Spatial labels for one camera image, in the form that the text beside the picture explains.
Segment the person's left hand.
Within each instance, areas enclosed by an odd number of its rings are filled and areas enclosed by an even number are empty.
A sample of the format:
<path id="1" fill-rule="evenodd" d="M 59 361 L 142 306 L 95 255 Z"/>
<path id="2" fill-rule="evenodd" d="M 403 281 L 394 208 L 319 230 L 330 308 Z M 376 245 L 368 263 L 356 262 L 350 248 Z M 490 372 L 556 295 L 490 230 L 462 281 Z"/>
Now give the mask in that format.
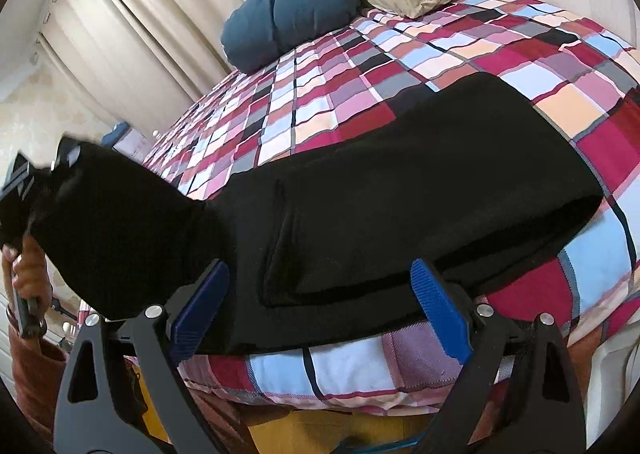
<path id="1" fill-rule="evenodd" d="M 10 246 L 2 247 L 1 266 L 4 290 L 9 306 L 14 309 L 14 296 L 35 299 L 38 309 L 47 311 L 51 306 L 52 287 L 47 259 L 37 241 L 28 235 L 23 239 L 22 251 Z"/>

